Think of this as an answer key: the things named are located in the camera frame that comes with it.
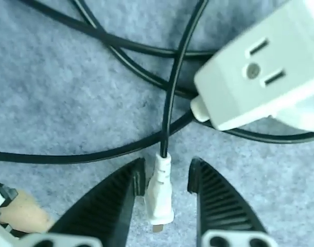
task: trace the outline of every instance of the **outlet slot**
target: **outlet slot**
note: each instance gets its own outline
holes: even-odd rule
[[[259,52],[260,50],[262,50],[263,48],[265,48],[267,45],[269,44],[269,41],[267,38],[262,39],[260,42],[258,42],[257,44],[255,44],[253,46],[253,48],[250,49],[250,55],[254,55],[257,52]]]
[[[270,84],[276,82],[282,77],[285,77],[286,73],[284,70],[281,70],[273,75],[271,75],[268,79],[265,80],[265,86],[269,86]]]

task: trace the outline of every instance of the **black power cord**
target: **black power cord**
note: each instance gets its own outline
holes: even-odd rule
[[[106,35],[109,35],[108,33],[106,33],[104,28],[100,25],[99,21],[94,17],[94,15],[90,11],[89,7],[87,6],[87,4],[85,3],[84,0],[72,0],[72,2],[74,3],[76,8],[79,10],[81,16],[83,17],[83,19],[87,23],[91,24],[93,27],[97,27],[100,30],[103,30]],[[55,11],[55,10],[53,10],[47,6],[44,6],[44,8],[48,8],[48,12],[43,12],[43,14],[47,15],[48,17],[52,18],[53,20],[57,20],[57,21],[63,23],[62,21],[60,21],[60,19],[56,19],[54,17],[53,13],[57,12],[57,11]],[[153,73],[145,70],[144,68],[142,68],[136,62],[134,62],[125,52],[123,52],[122,49],[120,49],[120,46],[118,44],[116,44],[114,46],[110,46],[106,40],[102,39],[101,41],[104,45],[106,45],[109,48],[109,50],[113,53],[115,58],[118,59],[118,61],[120,61],[130,71],[132,71],[134,74],[138,75],[140,78],[146,80],[150,84],[155,85],[155,86],[159,87],[160,89],[166,90],[166,87],[168,85],[168,82],[166,80],[164,80],[164,79],[154,75]],[[187,51],[185,53],[186,54],[185,58],[187,58],[187,59],[188,58],[201,58],[202,61],[206,60],[206,55],[204,55],[204,54],[207,54],[207,51],[202,51],[202,54],[200,54],[199,56],[197,55],[197,56],[192,56],[192,57],[188,55],[188,54],[191,55],[191,52],[193,55],[196,53],[195,51]],[[209,56],[211,57],[214,53],[216,53],[216,51],[212,51]],[[196,92],[189,91],[189,90],[184,89],[184,88],[179,87],[179,86],[176,87],[175,94],[178,96],[181,96],[183,98],[187,98],[187,99],[193,99],[194,97],[197,96]],[[197,122],[197,123],[204,125],[204,126],[207,126],[209,128],[213,128],[213,126],[211,125],[211,123],[209,121],[204,122],[204,123],[201,123],[201,122]],[[256,133],[256,132],[243,130],[243,129],[233,129],[233,130],[224,131],[224,133],[234,135],[237,137],[241,137],[241,138],[245,138],[248,140],[254,140],[256,142],[270,143],[270,144],[298,144],[298,143],[305,143],[305,142],[314,141],[314,132],[307,132],[307,133],[296,134],[296,135],[270,135],[270,134]]]
[[[139,75],[141,78],[147,80],[151,84],[154,84],[161,89],[167,89],[167,83],[165,80],[160,77],[148,72],[143,69],[137,63],[135,63],[132,59],[130,59],[121,49],[120,47],[124,47],[133,51],[137,51],[144,54],[164,57],[164,58],[173,58],[177,54],[177,50],[172,49],[163,49],[157,48],[153,46],[148,46],[140,43],[136,43],[133,41],[129,41],[112,34],[107,33],[101,25],[96,27],[90,27],[87,24],[78,21],[74,18],[71,18],[65,14],[62,14],[36,0],[19,0],[22,3],[32,7],[33,9],[43,13],[44,15],[67,25],[75,30],[86,33],[87,35],[94,37],[96,39],[101,40],[105,45],[109,47],[111,51],[114,51],[113,54],[119,59],[124,65],[127,66],[131,71],[135,74]],[[79,8],[82,12],[83,16],[85,16],[86,21],[89,21],[87,17],[90,17],[91,20],[95,20],[96,24],[98,21],[93,18],[94,16],[89,11],[89,8],[84,4],[84,1],[77,1],[77,3],[81,3],[84,8]],[[215,51],[187,51],[184,54],[184,57],[187,59],[202,59],[206,61],[210,58]],[[185,89],[179,89],[175,91],[175,94],[180,95],[185,98],[193,98],[197,95],[197,93],[190,92]],[[170,126],[170,134],[174,134],[186,125],[188,125],[194,119],[191,112],[186,113],[184,116],[179,118]],[[213,128],[209,122],[200,123],[207,127]],[[279,136],[279,135],[267,135],[267,134],[259,134],[241,129],[234,129],[224,131],[225,133],[232,134],[238,137],[243,137],[249,140],[255,140],[258,142],[264,143],[276,143],[276,144],[294,144],[294,143],[303,143],[310,142],[314,140],[314,133],[304,133],[299,135],[289,135],[289,136]],[[100,160],[106,160],[109,158],[114,158],[118,156],[122,156],[125,154],[129,154],[135,151],[142,150],[146,147],[149,147],[153,144],[156,144],[160,141],[161,131],[155,134],[152,134],[148,137],[145,137],[137,142],[133,142],[131,144],[127,144],[123,147],[96,152],[91,154],[82,154],[82,155],[30,155],[30,154],[16,154],[16,153],[7,153],[0,152],[0,161],[4,162],[17,162],[17,163],[32,163],[32,164],[76,164],[76,163],[88,163],[95,162]]]
[[[194,119],[191,111],[185,113],[182,117],[176,120],[170,126],[170,134],[175,134]],[[78,164],[90,163],[95,161],[103,161],[110,158],[119,157],[125,154],[140,151],[160,142],[161,131],[156,132],[148,137],[145,137],[136,142],[126,144],[119,148],[110,149],[107,151],[79,154],[79,155],[33,155],[33,154],[17,154],[0,152],[0,161],[28,163],[28,164]]]
[[[170,132],[169,128],[171,124],[173,102],[174,102],[176,86],[179,80],[180,70],[183,64],[184,55],[188,48],[189,42],[191,40],[191,36],[194,33],[195,27],[197,26],[199,18],[202,15],[207,3],[208,3],[208,0],[199,0],[198,3],[196,4],[193,14],[191,15],[190,20],[184,30],[181,41],[179,43],[178,53],[174,59],[174,64],[172,67],[172,71],[171,71],[171,75],[170,75],[170,79],[168,83],[169,88],[166,91],[166,99],[165,99],[165,105],[164,105],[161,150],[160,150],[160,156],[162,158],[167,157],[168,138],[169,138],[169,132]]]

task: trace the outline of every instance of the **white connector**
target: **white connector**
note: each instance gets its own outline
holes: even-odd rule
[[[314,99],[303,102],[314,97],[314,0],[281,5],[201,67],[195,85],[194,116],[218,130],[274,116],[314,131],[302,121],[314,108]]]
[[[144,199],[147,216],[152,225],[165,225],[174,219],[172,208],[171,156],[156,154],[155,168]]]

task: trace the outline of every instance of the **outlet socket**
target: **outlet socket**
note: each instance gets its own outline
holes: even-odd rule
[[[313,96],[314,0],[281,5],[202,66],[195,85],[219,130],[243,126]]]

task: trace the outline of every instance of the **metal prong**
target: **metal prong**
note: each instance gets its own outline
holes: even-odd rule
[[[164,228],[164,225],[153,225],[152,232],[153,233],[160,233]]]

